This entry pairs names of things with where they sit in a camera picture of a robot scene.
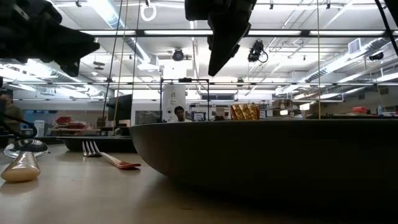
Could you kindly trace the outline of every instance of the wooden table surface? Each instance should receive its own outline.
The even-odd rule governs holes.
[[[281,215],[214,198],[172,182],[137,154],[111,154],[143,165],[118,170],[103,157],[84,158],[64,145],[50,146],[50,152],[38,158],[37,180],[0,179],[0,223],[364,223]],[[11,161],[1,153],[1,170]]]

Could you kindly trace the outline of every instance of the ceiling duct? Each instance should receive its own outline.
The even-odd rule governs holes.
[[[88,2],[110,26],[110,28],[114,30],[120,30],[120,32],[122,32],[126,28],[124,24],[125,21],[119,18],[119,13],[116,11],[116,6],[113,0],[88,0]],[[139,67],[140,69],[159,71],[159,59],[157,59],[155,55],[147,54],[146,51],[137,43],[135,38],[122,37],[122,40],[135,53],[138,61],[140,61],[142,64],[145,64],[145,66]]]
[[[373,39],[368,41],[366,39],[359,40],[360,48],[355,53],[350,54],[348,50],[345,50],[344,52],[333,57],[331,60],[327,61],[321,69],[314,68],[313,70],[309,71],[308,74],[299,82],[310,83],[317,78],[330,74],[340,68],[343,68],[344,66],[353,63],[357,58],[366,57],[367,55],[376,53],[383,46],[390,42],[390,40],[386,38],[378,38],[376,40]],[[290,93],[298,87],[298,85],[280,87],[276,89],[275,93],[276,95]]]

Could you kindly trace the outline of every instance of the person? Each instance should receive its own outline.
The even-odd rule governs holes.
[[[188,119],[185,119],[185,115],[184,115],[185,111],[184,111],[184,108],[182,108],[182,106],[177,106],[174,109],[174,113],[175,113],[175,115],[178,118],[177,122],[192,122],[192,121],[190,121]]]
[[[12,116],[13,118],[24,119],[24,114],[22,113],[22,110],[14,106],[14,101],[12,100],[11,95],[2,94],[0,96],[0,99],[6,101],[6,110],[4,112],[6,115]],[[15,132],[19,133],[19,131],[21,130],[19,121],[14,121],[13,119],[4,118],[4,122],[8,124],[8,126]]]

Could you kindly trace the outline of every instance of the spoon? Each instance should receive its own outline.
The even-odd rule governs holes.
[[[25,182],[40,174],[36,158],[43,156],[49,148],[42,141],[21,139],[4,149],[4,155],[14,161],[3,171],[1,178],[8,182]]]

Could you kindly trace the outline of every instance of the dark bowl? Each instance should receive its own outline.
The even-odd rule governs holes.
[[[83,152],[83,141],[93,141],[101,152],[137,152],[129,136],[58,137],[73,152]]]
[[[398,210],[398,120],[133,126],[140,156],[173,180],[297,207]]]

